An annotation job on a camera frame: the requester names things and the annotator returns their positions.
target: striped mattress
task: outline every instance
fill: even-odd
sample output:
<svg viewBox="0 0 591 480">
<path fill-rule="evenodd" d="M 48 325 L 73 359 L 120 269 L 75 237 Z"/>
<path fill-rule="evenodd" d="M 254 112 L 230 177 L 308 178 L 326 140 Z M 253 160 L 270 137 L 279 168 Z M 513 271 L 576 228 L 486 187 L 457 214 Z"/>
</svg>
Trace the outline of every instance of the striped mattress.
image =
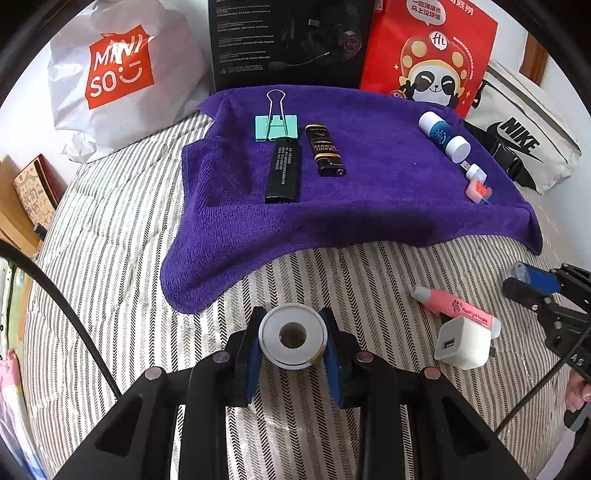
<svg viewBox="0 0 591 480">
<path fill-rule="evenodd" d="M 81 166 L 38 257 L 122 391 L 152 365 L 168 372 L 190 368 L 223 348 L 232 332 L 245 327 L 253 307 L 290 301 L 332 307 L 342 330 L 396 367 L 419 371 L 437 365 L 493 428 L 556 362 L 533 313 L 504 299 L 499 289 L 499 273 L 515 261 L 544 269 L 558 264 L 546 231 L 539 257 L 498 236 L 467 236 L 428 248 L 375 242 L 303 250 L 250 273 L 198 314 L 173 310 L 159 275 L 183 212 L 181 149 L 203 138 L 211 121 L 198 112 Z M 497 357 L 471 371 L 436 362 L 441 322 L 410 298 L 417 283 L 453 291 L 502 319 Z M 54 476 L 115 399 L 64 314 L 37 285 L 24 350 L 22 378 L 34 438 L 47 474 Z M 564 369 L 502 434 L 531 478 L 564 432 L 566 381 Z M 358 411 L 330 402 L 322 365 L 292 372 L 264 361 L 253 403 L 228 410 L 230 478 L 352 480 L 358 422 Z M 172 478 L 182 427 L 181 408 Z M 410 444 L 406 435 L 407 458 Z M 407 477 L 414 477 L 411 461 Z"/>
</svg>

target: binder clip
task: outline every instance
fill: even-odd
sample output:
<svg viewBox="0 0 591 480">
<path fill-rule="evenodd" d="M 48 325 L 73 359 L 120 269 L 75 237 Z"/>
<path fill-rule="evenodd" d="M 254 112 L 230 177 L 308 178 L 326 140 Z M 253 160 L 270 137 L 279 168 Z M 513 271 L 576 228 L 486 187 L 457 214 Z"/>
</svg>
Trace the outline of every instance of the binder clip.
<svg viewBox="0 0 591 480">
<path fill-rule="evenodd" d="M 279 101 L 281 115 L 273 115 L 272 92 L 283 94 Z M 269 99 L 269 115 L 257 115 L 255 117 L 255 139 L 257 142 L 275 140 L 277 138 L 295 138 L 297 140 L 297 115 L 285 115 L 283 113 L 283 99 L 285 92 L 283 90 L 269 90 L 267 92 Z"/>
</svg>

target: nike logo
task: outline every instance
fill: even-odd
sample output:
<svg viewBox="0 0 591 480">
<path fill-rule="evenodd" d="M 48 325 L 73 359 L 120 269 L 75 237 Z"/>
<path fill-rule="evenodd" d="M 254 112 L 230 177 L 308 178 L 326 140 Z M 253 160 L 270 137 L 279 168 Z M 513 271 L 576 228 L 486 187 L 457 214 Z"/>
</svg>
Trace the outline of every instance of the nike logo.
<svg viewBox="0 0 591 480">
<path fill-rule="evenodd" d="M 514 117 L 511 117 L 502 125 L 501 123 L 497 122 L 489 125 L 486 133 L 499 139 L 499 142 L 507 148 L 523 153 L 543 163 L 542 160 L 531 153 L 531 150 L 537 147 L 540 142 L 523 125 Z"/>
</svg>

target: cartoon panda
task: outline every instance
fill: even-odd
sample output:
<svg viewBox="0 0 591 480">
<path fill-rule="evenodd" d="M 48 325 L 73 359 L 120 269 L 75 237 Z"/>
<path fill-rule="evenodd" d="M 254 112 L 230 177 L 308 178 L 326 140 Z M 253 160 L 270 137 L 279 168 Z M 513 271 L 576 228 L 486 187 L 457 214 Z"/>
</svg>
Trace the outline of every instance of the cartoon panda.
<svg viewBox="0 0 591 480">
<path fill-rule="evenodd" d="M 398 92 L 419 102 L 433 102 L 455 108 L 472 75 L 466 52 L 443 33 L 409 38 L 400 54 Z"/>
</svg>

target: human hand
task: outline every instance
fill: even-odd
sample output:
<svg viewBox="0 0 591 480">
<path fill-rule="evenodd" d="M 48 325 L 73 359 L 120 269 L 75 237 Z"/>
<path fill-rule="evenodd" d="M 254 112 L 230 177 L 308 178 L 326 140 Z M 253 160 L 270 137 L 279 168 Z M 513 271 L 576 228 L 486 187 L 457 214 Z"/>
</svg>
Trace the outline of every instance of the human hand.
<svg viewBox="0 0 591 480">
<path fill-rule="evenodd" d="M 571 412 L 580 410 L 585 402 L 591 401 L 591 385 L 588 385 L 583 377 L 571 370 L 569 383 L 564 392 L 564 403 Z"/>
</svg>

